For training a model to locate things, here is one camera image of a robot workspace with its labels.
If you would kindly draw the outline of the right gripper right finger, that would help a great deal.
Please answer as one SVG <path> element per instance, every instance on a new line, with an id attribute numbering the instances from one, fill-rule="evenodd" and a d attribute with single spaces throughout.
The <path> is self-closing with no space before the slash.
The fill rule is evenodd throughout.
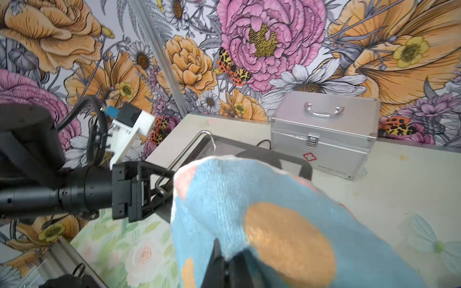
<path id="1" fill-rule="evenodd" d="M 228 266 L 229 288 L 258 288 L 259 268 L 249 250 L 237 254 Z"/>

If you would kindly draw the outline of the blue patterned cloth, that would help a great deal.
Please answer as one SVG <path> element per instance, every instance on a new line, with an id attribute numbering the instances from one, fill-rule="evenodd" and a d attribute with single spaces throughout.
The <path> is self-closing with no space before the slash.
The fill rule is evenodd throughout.
<path id="1" fill-rule="evenodd" d="M 201 288 L 214 240 L 229 262 L 249 250 L 259 288 L 423 288 L 417 271 L 311 181 L 234 156 L 173 178 L 170 225 L 184 288 Z"/>

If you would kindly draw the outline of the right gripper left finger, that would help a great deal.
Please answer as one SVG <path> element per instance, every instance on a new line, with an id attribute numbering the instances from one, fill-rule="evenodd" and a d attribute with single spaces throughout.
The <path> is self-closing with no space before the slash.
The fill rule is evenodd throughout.
<path id="1" fill-rule="evenodd" d="M 201 288 L 226 288 L 227 286 L 226 260 L 222 256 L 219 240 L 215 239 Z"/>

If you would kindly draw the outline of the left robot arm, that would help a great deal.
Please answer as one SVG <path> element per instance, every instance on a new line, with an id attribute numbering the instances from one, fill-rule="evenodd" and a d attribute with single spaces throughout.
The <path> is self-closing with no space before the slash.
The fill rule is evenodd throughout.
<path id="1" fill-rule="evenodd" d="M 64 153 L 50 112 L 28 104 L 1 106 L 1 215 L 92 214 L 110 208 L 113 218 L 137 222 L 159 212 L 169 219 L 172 194 L 151 176 L 173 171 L 147 162 L 106 169 L 62 168 Z"/>

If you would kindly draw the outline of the grey coffee machine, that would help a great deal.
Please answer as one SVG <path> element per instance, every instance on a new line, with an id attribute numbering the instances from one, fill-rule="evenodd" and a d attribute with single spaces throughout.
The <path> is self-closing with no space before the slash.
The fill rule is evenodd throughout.
<path id="1" fill-rule="evenodd" d="M 240 158 L 259 160 L 278 169 L 300 176 L 306 180 L 312 180 L 313 169 L 305 160 L 260 146 L 245 144 L 236 140 L 216 136 L 206 130 L 199 132 L 189 142 L 189 144 L 187 144 L 186 147 L 177 154 L 171 164 L 160 165 L 175 172 L 177 169 L 189 164 L 190 162 L 209 156 L 236 156 Z M 160 186 L 164 188 L 166 194 L 173 194 L 173 180 L 165 178 L 160 183 Z M 170 223 L 170 218 L 162 219 L 167 223 Z"/>

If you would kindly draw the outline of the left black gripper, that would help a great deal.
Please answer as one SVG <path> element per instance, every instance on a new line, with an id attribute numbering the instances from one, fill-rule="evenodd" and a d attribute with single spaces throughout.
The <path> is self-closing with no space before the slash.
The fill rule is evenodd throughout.
<path id="1" fill-rule="evenodd" d="M 145 190 L 151 189 L 151 175 L 159 176 L 154 188 L 157 191 L 164 191 L 160 183 L 165 178 L 173 178 L 175 172 L 149 162 L 124 162 L 113 165 L 112 217 L 114 220 L 126 218 L 129 222 L 138 222 L 153 214 L 160 218 L 170 218 L 172 193 L 166 196 L 161 193 L 145 196 Z"/>

